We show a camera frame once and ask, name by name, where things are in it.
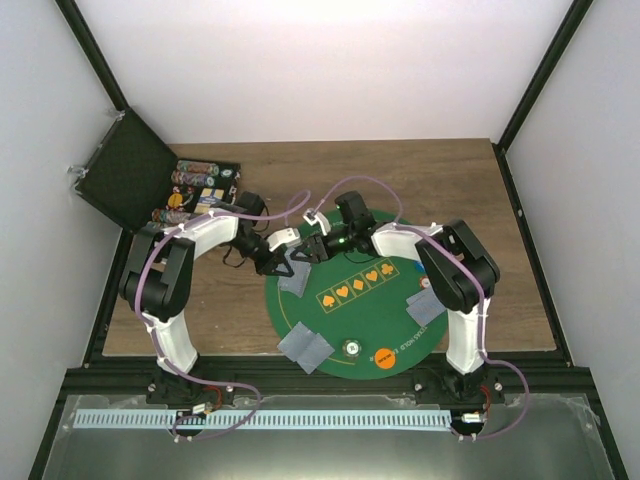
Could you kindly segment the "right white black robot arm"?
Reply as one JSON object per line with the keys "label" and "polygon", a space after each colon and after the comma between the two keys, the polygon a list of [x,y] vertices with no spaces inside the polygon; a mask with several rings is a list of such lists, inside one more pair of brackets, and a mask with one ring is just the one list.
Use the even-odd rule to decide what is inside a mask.
{"label": "right white black robot arm", "polygon": [[485,323],[500,270],[470,226],[462,219],[429,226],[401,224],[375,218],[356,191],[336,199],[342,226],[334,228],[324,214],[307,210],[303,219],[319,231],[303,238],[287,231],[293,260],[319,264],[344,251],[372,257],[398,257],[424,267],[435,297],[446,309],[449,325],[448,364],[454,371],[444,378],[447,396],[458,403],[480,390],[477,370],[488,362]]}

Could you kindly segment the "orange big blind button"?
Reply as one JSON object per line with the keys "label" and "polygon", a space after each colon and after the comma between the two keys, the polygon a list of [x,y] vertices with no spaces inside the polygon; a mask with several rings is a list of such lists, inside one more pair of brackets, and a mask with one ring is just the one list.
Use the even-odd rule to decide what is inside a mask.
{"label": "orange big blind button", "polygon": [[390,348],[380,348],[375,352],[373,361],[379,369],[389,370],[396,364],[396,352]]}

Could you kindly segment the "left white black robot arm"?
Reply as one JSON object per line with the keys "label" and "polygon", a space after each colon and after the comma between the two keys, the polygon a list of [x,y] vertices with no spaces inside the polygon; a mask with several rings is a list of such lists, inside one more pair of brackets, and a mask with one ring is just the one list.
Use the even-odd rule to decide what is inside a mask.
{"label": "left white black robot arm", "polygon": [[263,237],[254,229],[258,220],[258,215],[245,208],[220,203],[175,227],[147,225],[135,235],[119,294],[143,322],[158,366],[173,374],[168,388],[181,403],[196,402],[205,382],[192,371],[198,352],[185,319],[195,261],[227,245],[253,261],[260,275],[294,274],[286,250],[300,242],[299,232],[286,227]]}

